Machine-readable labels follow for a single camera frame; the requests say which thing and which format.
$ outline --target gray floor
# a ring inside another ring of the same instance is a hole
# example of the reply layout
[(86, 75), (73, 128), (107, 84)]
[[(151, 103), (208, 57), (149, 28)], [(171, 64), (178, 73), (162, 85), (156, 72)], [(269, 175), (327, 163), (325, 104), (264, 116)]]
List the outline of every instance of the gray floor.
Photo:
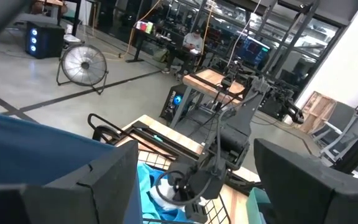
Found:
[[(118, 126), (124, 126), (143, 114), (158, 119), (170, 87), (178, 84), (174, 77), (158, 72), (163, 65), (154, 62), (149, 55), (141, 54), (145, 62), (108, 61), (110, 73), (107, 84), (135, 78), (132, 81), (113, 85), (105, 89), (101, 96), (88, 93), (74, 97), (72, 94), (89, 88), (74, 84), (57, 86), (55, 77), (58, 60), (29, 58), (23, 53), (22, 39), (17, 38), (21, 35), (17, 30), (0, 34), (0, 113), (15, 118), (33, 119), (41, 124), (90, 137), (92, 130), (86, 123), (90, 113), (99, 114)], [(88, 39), (88, 43), (103, 52), (124, 53), (122, 50), (126, 49), (126, 44), (97, 31), (96, 35), (98, 39), (81, 38)], [(267, 124), (273, 120), (258, 113), (254, 121)], [(251, 138), (265, 138), (300, 154), (317, 155), (318, 148), (307, 135), (281, 126), (284, 124), (273, 126), (252, 123)], [(256, 172), (253, 147), (243, 166)]]

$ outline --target wooden crate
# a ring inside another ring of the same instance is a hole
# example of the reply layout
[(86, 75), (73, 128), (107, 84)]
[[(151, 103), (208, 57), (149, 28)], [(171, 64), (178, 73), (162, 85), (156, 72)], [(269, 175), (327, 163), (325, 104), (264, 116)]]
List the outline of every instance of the wooden crate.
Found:
[(305, 122), (297, 124), (295, 128), (303, 131), (304, 133), (311, 134), (313, 131), (324, 125), (336, 106), (336, 101), (330, 97), (324, 96), (318, 92), (313, 92), (308, 102), (302, 108)]

